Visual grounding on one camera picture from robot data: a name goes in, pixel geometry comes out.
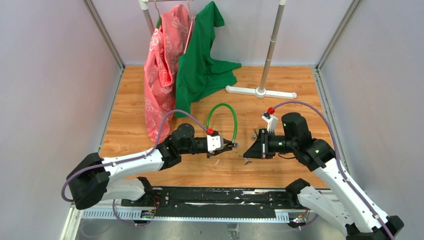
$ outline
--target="green cloth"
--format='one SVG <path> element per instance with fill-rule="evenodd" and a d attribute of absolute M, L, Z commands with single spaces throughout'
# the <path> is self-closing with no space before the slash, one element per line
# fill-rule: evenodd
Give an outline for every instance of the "green cloth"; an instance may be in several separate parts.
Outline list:
<path fill-rule="evenodd" d="M 162 25 L 162 17 L 159 16 L 159 19 L 156 22 L 156 28 L 159 29 L 161 27 L 161 25 Z"/>
<path fill-rule="evenodd" d="M 224 25 L 223 16 L 213 1 L 197 14 L 187 51 L 178 59 L 176 109 L 190 113 L 191 103 L 237 82 L 233 70 L 240 68 L 240 63 L 211 58 L 212 43 L 215 39 L 214 27 Z M 182 118 L 186 115 L 177 112 L 175 116 Z"/>

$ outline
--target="wooden floor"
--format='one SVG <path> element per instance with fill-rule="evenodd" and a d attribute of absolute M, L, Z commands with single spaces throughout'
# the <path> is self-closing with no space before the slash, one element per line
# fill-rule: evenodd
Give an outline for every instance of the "wooden floor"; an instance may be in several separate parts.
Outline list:
<path fill-rule="evenodd" d="M 262 67 L 242 67 L 234 71 L 238 83 L 236 87 L 256 88 L 262 76 Z M 144 108 L 144 71 L 141 66 L 128 66 L 120 84 L 116 102 L 100 152 L 102 157 L 116 157 L 144 151 L 154 144 L 147 135 Z M 269 90 L 296 92 L 297 99 L 317 107 L 321 103 L 317 88 L 309 67 L 271 67 L 265 86 Z M 208 187 L 273 187 L 283 188 L 292 181 L 303 178 L 317 188 L 327 187 L 317 176 L 297 162 L 278 156 L 274 159 L 252 159 L 252 163 L 240 157 L 253 143 L 251 136 L 254 128 L 265 126 L 261 114 L 269 107 L 284 101 L 276 98 L 256 98 L 226 92 L 224 89 L 212 94 L 200 102 L 191 105 L 191 113 L 200 122 L 206 123 L 209 110 L 216 104 L 228 103 L 237 113 L 239 148 L 210 159 L 205 154 L 183 155 L 182 162 L 176 166 L 159 171 L 145 172 L 154 186 L 208 186 Z M 299 112 L 307 120 L 312 136 L 330 142 L 330 135 L 323 120 L 306 106 L 289 104 L 277 109 L 275 115 Z M 196 137 L 205 133 L 191 119 L 172 119 L 171 130 L 181 123 L 190 123 L 195 127 Z M 218 108 L 210 121 L 210 127 L 218 130 L 226 139 L 233 134 L 233 117 L 224 107 Z M 283 134 L 281 121 L 277 134 Z"/>

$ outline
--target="green hose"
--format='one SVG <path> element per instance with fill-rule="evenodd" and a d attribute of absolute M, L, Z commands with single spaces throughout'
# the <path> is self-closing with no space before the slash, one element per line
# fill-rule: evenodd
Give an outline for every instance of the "green hose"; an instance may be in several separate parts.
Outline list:
<path fill-rule="evenodd" d="M 214 106 L 212 108 L 212 110 L 210 110 L 209 115 L 207 116 L 206 128 L 209 128 L 209 121 L 211 120 L 211 117 L 212 117 L 212 114 L 214 113 L 214 111 L 221 106 L 229 108 L 232 112 L 232 117 L 234 118 L 234 132 L 232 134 L 232 142 L 235 143 L 236 137 L 237 137 L 237 116 L 236 116 L 236 112 L 234 111 L 234 109 L 230 105 L 228 105 L 226 103 L 220 103 L 220 104 L 217 104 L 216 106 Z"/>

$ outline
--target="pink patterned cloth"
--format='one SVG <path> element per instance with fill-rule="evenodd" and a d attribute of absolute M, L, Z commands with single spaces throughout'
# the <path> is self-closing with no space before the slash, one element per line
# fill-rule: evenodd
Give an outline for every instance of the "pink patterned cloth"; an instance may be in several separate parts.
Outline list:
<path fill-rule="evenodd" d="M 178 58 L 183 54 L 190 27 L 190 17 L 184 5 L 179 4 L 161 15 L 162 25 L 151 37 L 147 60 L 144 64 L 144 100 L 147 133 L 155 142 L 165 114 L 175 109 L 175 80 Z M 163 125 L 159 141 L 170 133 L 169 120 Z"/>

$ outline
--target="red connector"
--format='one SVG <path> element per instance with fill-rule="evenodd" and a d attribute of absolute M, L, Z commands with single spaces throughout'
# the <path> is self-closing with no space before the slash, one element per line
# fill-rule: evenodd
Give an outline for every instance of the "red connector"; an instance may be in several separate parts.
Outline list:
<path fill-rule="evenodd" d="M 207 135 L 212 135 L 214 133 L 214 130 L 212 128 L 208 128 L 206 131 Z"/>
<path fill-rule="evenodd" d="M 268 111 L 267 111 L 269 114 L 274 114 L 276 111 L 274 110 L 274 108 L 273 107 L 270 107 L 270 108 L 268 108 Z"/>

